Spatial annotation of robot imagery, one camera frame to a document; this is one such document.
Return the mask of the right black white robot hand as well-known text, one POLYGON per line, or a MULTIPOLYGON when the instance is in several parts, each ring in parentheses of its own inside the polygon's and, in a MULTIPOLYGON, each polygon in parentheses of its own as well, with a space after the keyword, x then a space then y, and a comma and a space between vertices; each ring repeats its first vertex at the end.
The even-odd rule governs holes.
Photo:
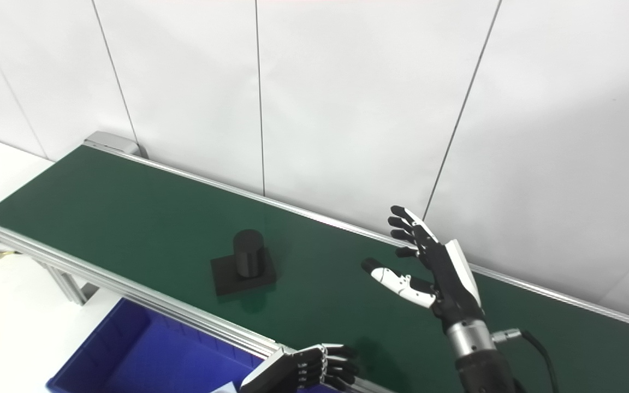
POLYGON ((409 209, 394 205, 388 223, 394 239, 410 243, 397 248, 398 257, 414 257, 432 273, 434 281, 389 268, 369 257, 360 266, 375 281, 397 296, 432 311, 443 330, 457 323, 486 321, 473 273, 456 240, 441 243, 429 227, 409 209))

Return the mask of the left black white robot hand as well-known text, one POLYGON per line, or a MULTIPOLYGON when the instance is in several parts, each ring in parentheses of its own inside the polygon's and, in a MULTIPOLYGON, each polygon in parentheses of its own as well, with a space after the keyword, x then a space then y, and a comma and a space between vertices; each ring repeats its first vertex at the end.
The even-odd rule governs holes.
POLYGON ((322 385, 347 391, 359 374, 357 355, 354 348, 334 343, 282 347, 242 380, 238 392, 297 392, 322 385))

